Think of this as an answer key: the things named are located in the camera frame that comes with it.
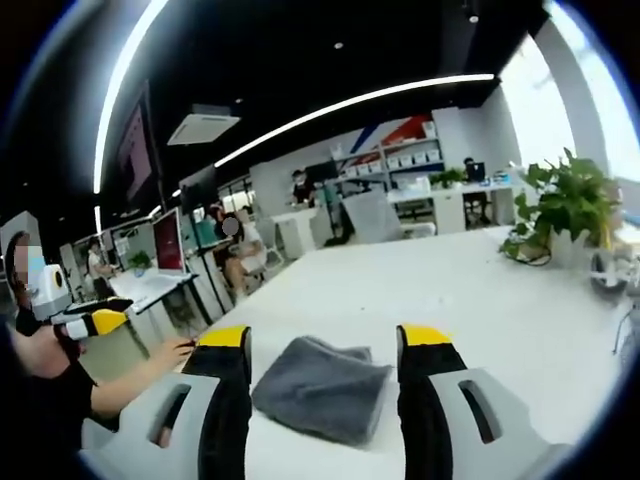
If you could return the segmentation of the person's left hand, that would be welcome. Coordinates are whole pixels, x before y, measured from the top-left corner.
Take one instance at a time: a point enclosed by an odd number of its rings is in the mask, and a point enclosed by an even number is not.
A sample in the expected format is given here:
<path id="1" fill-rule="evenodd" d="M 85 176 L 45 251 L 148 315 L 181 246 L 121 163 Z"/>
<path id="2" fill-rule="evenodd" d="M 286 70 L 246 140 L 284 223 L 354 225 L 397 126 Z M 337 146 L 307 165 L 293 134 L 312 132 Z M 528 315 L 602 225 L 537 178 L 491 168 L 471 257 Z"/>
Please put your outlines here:
<path id="1" fill-rule="evenodd" d="M 60 376 L 71 364 L 53 326 L 41 327 L 32 336 L 9 328 L 12 344 L 27 371 L 36 377 L 52 379 Z"/>

